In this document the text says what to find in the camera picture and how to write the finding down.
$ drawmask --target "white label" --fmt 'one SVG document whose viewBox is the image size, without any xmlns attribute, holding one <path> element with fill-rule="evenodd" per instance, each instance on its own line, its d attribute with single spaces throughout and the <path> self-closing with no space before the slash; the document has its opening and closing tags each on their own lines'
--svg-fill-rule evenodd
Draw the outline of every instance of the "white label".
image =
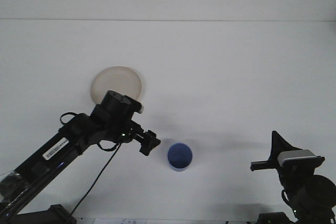
<svg viewBox="0 0 336 224">
<path fill-rule="evenodd" d="M 43 157 L 45 158 L 45 160 L 51 159 L 56 153 L 58 153 L 68 143 L 69 143 L 69 140 L 67 140 L 66 138 L 62 138 L 60 141 L 58 141 L 57 144 L 55 144 L 45 154 L 43 154 Z"/>
</svg>

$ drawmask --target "cup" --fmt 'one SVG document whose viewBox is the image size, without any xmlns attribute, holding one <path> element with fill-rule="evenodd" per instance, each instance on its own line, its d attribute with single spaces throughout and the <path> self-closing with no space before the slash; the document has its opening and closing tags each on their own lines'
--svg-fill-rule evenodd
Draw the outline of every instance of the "cup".
<svg viewBox="0 0 336 224">
<path fill-rule="evenodd" d="M 167 160 L 171 169 L 182 172 L 188 168 L 193 159 L 193 152 L 184 143 L 173 144 L 167 152 Z"/>
</svg>

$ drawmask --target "black cable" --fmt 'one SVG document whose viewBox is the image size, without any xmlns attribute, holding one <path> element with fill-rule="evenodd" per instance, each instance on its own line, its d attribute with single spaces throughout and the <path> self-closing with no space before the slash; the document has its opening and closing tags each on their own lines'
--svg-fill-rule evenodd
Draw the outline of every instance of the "black cable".
<svg viewBox="0 0 336 224">
<path fill-rule="evenodd" d="M 66 224 L 70 218 L 72 217 L 72 214 L 76 211 L 76 209 L 78 208 L 78 206 L 82 203 L 82 201 L 86 198 L 86 196 L 88 196 L 88 194 L 91 192 L 91 190 L 93 189 L 93 187 L 95 186 L 96 182 L 98 181 L 100 175 L 103 173 L 103 171 L 105 170 L 105 168 L 109 165 L 109 163 L 111 162 L 111 160 L 113 159 L 113 157 L 116 155 L 116 153 L 118 152 L 118 150 L 121 147 L 121 144 L 117 144 L 118 148 L 116 149 L 116 151 L 113 153 L 113 155 L 110 157 L 110 159 L 106 162 L 106 164 L 104 165 L 103 169 L 100 171 L 100 173 L 98 174 L 97 178 L 95 179 L 95 181 L 93 182 L 93 184 L 91 185 L 91 187 L 89 188 L 89 190 L 86 192 L 86 194 L 81 198 L 81 200 L 77 203 L 77 205 L 74 207 L 74 209 L 71 211 L 68 219 L 64 222 L 64 224 Z"/>
<path fill-rule="evenodd" d="M 100 148 L 100 149 L 102 149 L 103 151 L 105 151 L 105 152 L 113 152 L 116 148 L 117 148 L 117 146 L 118 146 L 118 144 L 116 144 L 114 147 L 112 147 L 112 148 L 108 148 L 108 149 L 105 149 L 105 148 L 103 148 L 103 147 L 101 147 L 101 145 L 98 143 L 97 144 L 98 145 L 98 147 Z"/>
<path fill-rule="evenodd" d="M 285 190 L 281 191 L 281 197 L 282 197 L 282 200 L 291 208 L 290 203 L 289 203 L 288 199 L 285 196 Z"/>
<path fill-rule="evenodd" d="M 63 115 L 61 115 L 61 117 L 59 118 L 59 120 L 60 120 L 61 124 L 63 124 L 63 125 L 65 125 L 66 123 L 62 121 L 62 118 L 63 118 L 63 116 L 66 116 L 66 115 L 73 115 L 73 116 L 76 116 L 76 115 L 78 115 L 78 114 L 73 113 L 73 112 L 67 112 L 67 113 L 64 113 Z"/>
</svg>

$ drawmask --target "white plate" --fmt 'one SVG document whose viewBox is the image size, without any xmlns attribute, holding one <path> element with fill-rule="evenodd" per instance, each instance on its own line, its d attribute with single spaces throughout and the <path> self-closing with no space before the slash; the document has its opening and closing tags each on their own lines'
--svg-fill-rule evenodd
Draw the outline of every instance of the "white plate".
<svg viewBox="0 0 336 224">
<path fill-rule="evenodd" d="M 141 94 L 142 83 L 137 73 L 127 67 L 111 67 L 100 72 L 92 82 L 91 98 L 100 104 L 109 90 L 116 91 L 137 100 Z"/>
</svg>

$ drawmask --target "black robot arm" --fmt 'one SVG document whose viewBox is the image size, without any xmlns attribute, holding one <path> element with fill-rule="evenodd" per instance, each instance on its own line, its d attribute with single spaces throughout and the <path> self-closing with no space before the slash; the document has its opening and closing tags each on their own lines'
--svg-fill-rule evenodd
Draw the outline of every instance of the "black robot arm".
<svg viewBox="0 0 336 224">
<path fill-rule="evenodd" d="M 330 224 L 335 218 L 336 186 L 329 179 L 314 175 L 325 158 L 310 150 L 291 146 L 276 131 L 272 132 L 271 154 L 267 161 L 251 163 L 251 170 L 276 169 L 283 186 L 282 199 L 292 209 L 296 223 Z M 284 213 L 261 214 L 258 224 L 292 223 Z"/>
<path fill-rule="evenodd" d="M 101 140 L 121 144 L 136 139 L 140 152 L 148 156 L 161 141 L 131 120 L 134 112 L 142 112 L 138 101 L 108 91 L 90 116 L 66 113 L 74 117 L 68 123 L 61 120 L 64 125 L 58 133 L 0 181 L 0 223 L 8 223 L 74 159 Z"/>
</svg>

